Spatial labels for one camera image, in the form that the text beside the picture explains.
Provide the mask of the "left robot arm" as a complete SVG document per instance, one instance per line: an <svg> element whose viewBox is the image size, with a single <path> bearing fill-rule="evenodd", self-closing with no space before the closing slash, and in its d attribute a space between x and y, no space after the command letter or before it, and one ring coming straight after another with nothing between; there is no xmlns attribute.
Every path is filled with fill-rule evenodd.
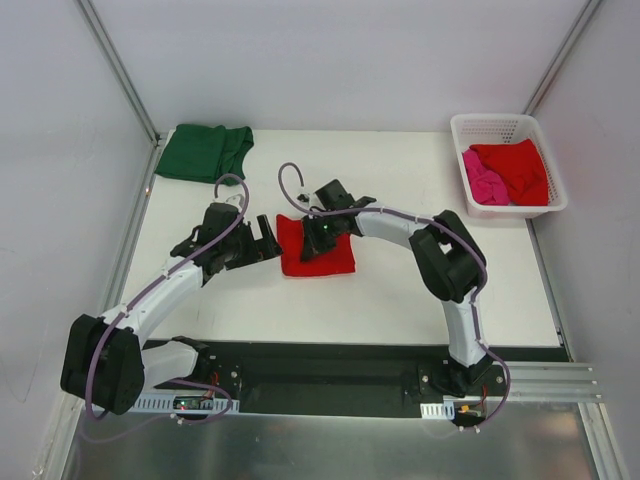
<svg viewBox="0 0 640 480"><path fill-rule="evenodd" d="M164 383L213 389L207 344L176 336L145 345L158 326L189 296L222 271L282 255L266 215L255 237L236 206L214 202L202 222L173 247L160 272L131 300L97 317L80 315L71 325L60 387L90 406L122 415L140 394Z"/></svg>

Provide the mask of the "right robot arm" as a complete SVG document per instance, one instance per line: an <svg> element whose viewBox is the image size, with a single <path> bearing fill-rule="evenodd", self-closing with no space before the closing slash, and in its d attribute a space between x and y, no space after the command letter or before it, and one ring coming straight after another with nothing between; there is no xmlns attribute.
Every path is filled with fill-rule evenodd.
<svg viewBox="0 0 640 480"><path fill-rule="evenodd" d="M483 343L477 299L487 282L486 259L460 217L451 210L428 218L363 196L356 200L340 181L317 190L319 208L302 218L301 260L337 247L341 235L370 237L408 249L427 290L442 302L448 359L429 375L435 390L462 398L481 388L492 360Z"/></svg>

